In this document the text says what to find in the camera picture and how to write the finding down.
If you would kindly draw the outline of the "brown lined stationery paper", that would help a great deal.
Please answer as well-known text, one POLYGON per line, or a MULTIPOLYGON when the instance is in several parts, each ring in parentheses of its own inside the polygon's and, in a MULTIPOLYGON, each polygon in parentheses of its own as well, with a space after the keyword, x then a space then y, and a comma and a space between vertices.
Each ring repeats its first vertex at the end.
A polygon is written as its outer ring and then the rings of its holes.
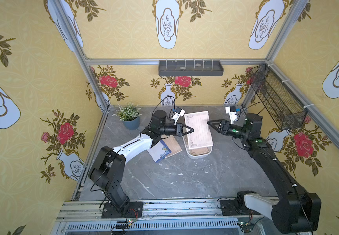
POLYGON ((207 123, 209 121, 208 111, 185 114, 184 119, 185 124, 194 129, 192 133, 186 135, 189 149, 213 146, 211 131, 207 123))

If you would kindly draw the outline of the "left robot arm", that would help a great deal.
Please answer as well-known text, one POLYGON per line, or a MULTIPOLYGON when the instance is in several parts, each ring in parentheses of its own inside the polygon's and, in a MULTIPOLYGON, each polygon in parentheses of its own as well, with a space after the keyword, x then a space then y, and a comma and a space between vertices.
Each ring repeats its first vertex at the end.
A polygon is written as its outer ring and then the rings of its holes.
POLYGON ((185 110, 177 107, 170 123, 166 123, 167 113, 157 110, 152 114, 149 125, 135 139, 114 148, 101 148, 88 177, 94 186, 100 188, 117 213, 126 215, 130 209, 130 199, 121 187, 125 164, 141 152, 154 147, 163 135, 182 137, 193 133, 193 128, 178 122, 184 114, 185 110))

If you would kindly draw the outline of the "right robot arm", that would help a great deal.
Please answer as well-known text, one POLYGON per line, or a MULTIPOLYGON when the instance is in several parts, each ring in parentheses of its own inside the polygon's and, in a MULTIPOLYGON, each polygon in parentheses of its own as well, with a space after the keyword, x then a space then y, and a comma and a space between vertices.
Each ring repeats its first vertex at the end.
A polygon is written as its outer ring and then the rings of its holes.
POLYGON ((245 207, 269 218, 282 234, 313 233, 318 229, 321 199, 291 176, 271 145, 261 137, 262 116, 248 113, 243 126, 225 119, 207 123, 218 133, 241 140, 244 150, 259 164, 278 195, 279 201, 275 203, 257 193, 247 193, 243 196, 245 207))

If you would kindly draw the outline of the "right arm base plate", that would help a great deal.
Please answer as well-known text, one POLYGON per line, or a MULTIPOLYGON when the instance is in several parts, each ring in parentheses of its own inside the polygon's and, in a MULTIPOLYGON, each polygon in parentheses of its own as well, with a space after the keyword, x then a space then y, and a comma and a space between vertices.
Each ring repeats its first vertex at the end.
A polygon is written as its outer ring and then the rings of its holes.
POLYGON ((220 198, 217 200, 217 206, 221 209, 223 216, 232 215, 261 215, 260 213, 248 209, 243 202, 238 199, 220 198))

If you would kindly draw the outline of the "blue floral stationery paper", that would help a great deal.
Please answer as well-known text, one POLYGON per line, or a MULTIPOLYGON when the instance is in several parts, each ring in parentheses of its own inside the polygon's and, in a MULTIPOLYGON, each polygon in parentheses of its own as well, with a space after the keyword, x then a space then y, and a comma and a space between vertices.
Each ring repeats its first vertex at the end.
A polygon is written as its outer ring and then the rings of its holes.
POLYGON ((167 144, 160 140, 154 147, 147 150, 155 162, 158 162, 172 153, 167 144))

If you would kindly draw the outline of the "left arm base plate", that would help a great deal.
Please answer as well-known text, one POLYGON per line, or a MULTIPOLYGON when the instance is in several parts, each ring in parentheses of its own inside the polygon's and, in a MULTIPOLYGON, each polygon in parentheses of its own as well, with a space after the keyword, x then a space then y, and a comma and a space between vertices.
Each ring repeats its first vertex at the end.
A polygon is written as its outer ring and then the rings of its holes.
POLYGON ((112 203, 104 203, 102 218, 141 218, 143 213, 143 202, 129 202, 122 208, 117 208, 112 203))

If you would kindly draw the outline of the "white oval storage box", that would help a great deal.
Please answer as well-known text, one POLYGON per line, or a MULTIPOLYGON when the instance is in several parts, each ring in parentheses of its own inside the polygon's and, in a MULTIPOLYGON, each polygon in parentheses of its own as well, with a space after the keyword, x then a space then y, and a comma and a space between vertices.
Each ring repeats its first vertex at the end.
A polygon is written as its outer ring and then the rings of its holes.
POLYGON ((201 159, 207 157, 212 152, 213 146, 198 144, 193 138, 188 138, 188 136, 183 136, 182 138, 186 153, 191 159, 201 159))

